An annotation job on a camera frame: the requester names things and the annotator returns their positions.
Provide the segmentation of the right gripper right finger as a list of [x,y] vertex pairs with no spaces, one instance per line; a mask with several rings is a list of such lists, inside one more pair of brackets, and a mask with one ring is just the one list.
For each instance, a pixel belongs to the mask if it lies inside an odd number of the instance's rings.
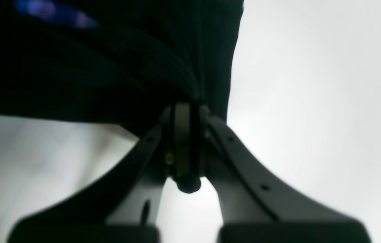
[[263,166],[206,106],[199,109],[205,175],[224,225],[218,243],[369,243],[362,223],[310,199]]

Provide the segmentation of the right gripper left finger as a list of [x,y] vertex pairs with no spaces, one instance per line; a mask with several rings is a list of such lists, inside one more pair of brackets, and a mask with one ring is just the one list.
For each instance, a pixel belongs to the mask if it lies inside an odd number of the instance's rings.
[[19,221],[9,243],[160,243],[155,226],[169,176],[189,174],[191,105],[160,120],[109,172],[74,196]]

